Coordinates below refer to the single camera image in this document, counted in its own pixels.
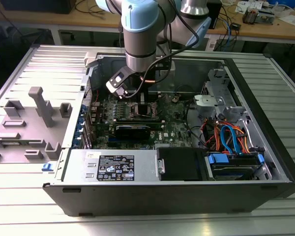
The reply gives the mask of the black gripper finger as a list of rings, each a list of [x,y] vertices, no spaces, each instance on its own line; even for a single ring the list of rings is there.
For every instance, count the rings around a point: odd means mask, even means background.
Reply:
[[[140,93],[140,101],[138,101],[138,114],[148,115],[148,104],[145,100],[145,94],[143,92]]]

